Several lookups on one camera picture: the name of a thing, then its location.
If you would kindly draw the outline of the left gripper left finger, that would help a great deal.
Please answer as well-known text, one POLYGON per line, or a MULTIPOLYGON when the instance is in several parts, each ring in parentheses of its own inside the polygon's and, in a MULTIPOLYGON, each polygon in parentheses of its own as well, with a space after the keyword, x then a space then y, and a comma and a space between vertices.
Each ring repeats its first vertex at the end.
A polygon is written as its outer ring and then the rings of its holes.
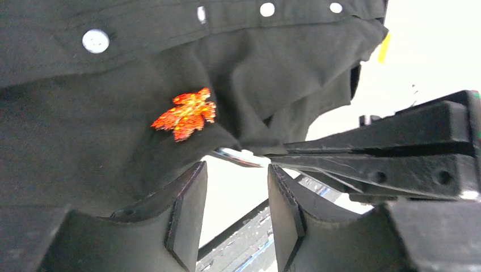
POLYGON ((68 206, 2 207, 1 270, 194 271, 207 183, 206 162, 197 162, 106 218, 68 206))

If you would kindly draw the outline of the orange maple leaf brooch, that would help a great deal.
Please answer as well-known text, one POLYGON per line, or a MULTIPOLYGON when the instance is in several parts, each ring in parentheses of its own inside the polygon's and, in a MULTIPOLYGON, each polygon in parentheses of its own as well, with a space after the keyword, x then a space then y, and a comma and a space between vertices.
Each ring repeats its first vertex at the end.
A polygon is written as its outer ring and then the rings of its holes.
POLYGON ((152 124, 156 131, 172 132, 175 142, 187 140, 195 131, 200 131, 206 123, 214 123, 216 104, 209 101, 210 89, 183 93, 172 99, 174 106, 162 113, 152 124))

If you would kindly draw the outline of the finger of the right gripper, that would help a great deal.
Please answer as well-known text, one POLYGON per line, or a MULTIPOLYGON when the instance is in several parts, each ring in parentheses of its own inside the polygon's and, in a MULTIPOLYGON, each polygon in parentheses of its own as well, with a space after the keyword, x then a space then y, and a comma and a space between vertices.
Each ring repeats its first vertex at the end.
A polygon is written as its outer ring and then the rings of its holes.
POLYGON ((353 130, 285 147, 291 154, 473 156, 480 149, 480 94, 459 91, 353 130))
POLYGON ((271 162, 348 194, 456 200, 480 196, 475 160, 465 155, 310 154, 273 156, 271 162))

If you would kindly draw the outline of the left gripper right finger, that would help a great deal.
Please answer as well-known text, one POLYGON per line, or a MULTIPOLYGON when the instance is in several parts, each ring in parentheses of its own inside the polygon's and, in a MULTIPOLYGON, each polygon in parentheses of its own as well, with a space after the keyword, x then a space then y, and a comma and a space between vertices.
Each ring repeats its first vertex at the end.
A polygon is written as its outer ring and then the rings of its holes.
POLYGON ((480 203, 385 202, 364 214, 268 167, 280 271, 479 271, 480 203))

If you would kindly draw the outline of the black button shirt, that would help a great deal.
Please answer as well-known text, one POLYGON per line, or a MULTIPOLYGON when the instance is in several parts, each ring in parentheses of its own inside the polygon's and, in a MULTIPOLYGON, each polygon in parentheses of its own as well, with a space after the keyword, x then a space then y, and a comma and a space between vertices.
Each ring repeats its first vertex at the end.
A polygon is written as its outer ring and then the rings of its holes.
POLYGON ((1 205, 108 216, 218 148, 283 154, 348 105, 386 1, 2 1, 1 205), (187 140, 151 124, 210 89, 187 140))

